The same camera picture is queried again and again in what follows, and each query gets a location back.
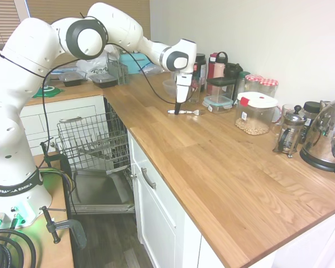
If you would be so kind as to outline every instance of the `cabinet handle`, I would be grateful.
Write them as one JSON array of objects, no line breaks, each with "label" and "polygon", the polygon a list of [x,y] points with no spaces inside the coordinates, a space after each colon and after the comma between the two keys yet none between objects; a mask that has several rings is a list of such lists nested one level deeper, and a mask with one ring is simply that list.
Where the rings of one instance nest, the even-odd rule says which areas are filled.
[{"label": "cabinet handle", "polygon": [[70,118],[70,119],[61,119],[60,123],[68,123],[68,122],[78,121],[81,119],[82,119],[81,116],[77,116],[75,118]]},{"label": "cabinet handle", "polygon": [[146,174],[147,170],[144,169],[144,168],[141,168],[141,172],[143,174],[143,177],[144,177],[145,181],[148,183],[148,185],[150,187],[152,187],[153,189],[156,189],[156,183],[152,183],[151,180],[149,179],[149,177]]}]

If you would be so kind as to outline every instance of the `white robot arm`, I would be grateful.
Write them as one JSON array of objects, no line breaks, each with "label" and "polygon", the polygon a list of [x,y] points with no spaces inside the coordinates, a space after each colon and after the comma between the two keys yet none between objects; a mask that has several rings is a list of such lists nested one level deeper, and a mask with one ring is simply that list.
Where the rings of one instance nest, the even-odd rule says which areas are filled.
[{"label": "white robot arm", "polygon": [[37,18],[22,21],[0,57],[0,212],[12,220],[17,211],[25,210],[22,226],[41,214],[40,207],[50,206],[51,196],[40,185],[21,110],[60,54],[94,59],[108,42],[140,51],[166,70],[179,71],[176,114],[186,101],[197,50],[194,42],[181,40],[173,47],[152,42],[133,18],[104,3],[94,4],[86,18],[64,18],[52,25]]}]

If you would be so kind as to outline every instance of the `nuts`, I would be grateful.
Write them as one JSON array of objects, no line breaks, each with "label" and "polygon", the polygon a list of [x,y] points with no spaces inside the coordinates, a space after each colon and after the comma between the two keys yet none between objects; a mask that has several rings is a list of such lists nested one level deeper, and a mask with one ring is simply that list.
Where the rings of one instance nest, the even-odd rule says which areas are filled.
[{"label": "nuts", "polygon": [[269,127],[254,118],[236,120],[236,126],[250,135],[260,135],[269,132]]}]

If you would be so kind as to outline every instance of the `window blind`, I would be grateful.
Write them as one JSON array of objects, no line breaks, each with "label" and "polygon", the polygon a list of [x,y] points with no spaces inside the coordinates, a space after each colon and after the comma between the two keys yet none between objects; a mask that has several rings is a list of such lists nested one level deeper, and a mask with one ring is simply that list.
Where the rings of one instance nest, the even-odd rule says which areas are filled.
[{"label": "window blind", "polygon": [[0,0],[0,50],[19,24],[14,0]]},{"label": "window blind", "polygon": [[[49,24],[61,18],[80,18],[80,13],[86,16],[89,8],[97,2],[110,4],[134,18],[142,26],[144,36],[150,38],[150,0],[27,0],[26,2],[31,17],[39,18]],[[68,54],[62,54],[54,65],[73,59]]]}]

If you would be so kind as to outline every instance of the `teal box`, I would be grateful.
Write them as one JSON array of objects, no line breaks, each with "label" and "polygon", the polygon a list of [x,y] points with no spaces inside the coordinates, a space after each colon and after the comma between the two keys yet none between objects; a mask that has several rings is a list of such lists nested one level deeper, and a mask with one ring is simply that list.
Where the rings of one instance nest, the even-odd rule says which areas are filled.
[{"label": "teal box", "polygon": [[[144,67],[148,63],[150,63],[150,60],[145,56],[143,53],[132,53],[134,59],[139,63],[140,67]],[[140,71],[139,66],[136,64],[136,62],[132,59],[132,57],[129,54],[122,54],[119,58],[119,61],[122,64],[125,64],[128,66],[128,73],[129,74],[138,74]]]}]

